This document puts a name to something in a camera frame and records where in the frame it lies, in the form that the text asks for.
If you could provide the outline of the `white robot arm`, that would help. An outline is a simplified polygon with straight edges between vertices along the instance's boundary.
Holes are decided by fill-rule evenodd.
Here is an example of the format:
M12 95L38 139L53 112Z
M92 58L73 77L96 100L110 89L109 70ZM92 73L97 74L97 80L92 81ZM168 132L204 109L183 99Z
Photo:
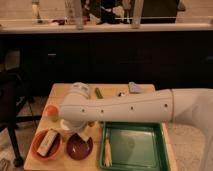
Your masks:
M206 138L200 171L213 171L213 89L164 89L91 99L89 86L77 82L62 100L59 116L71 122L75 130L89 121L174 122L194 126Z

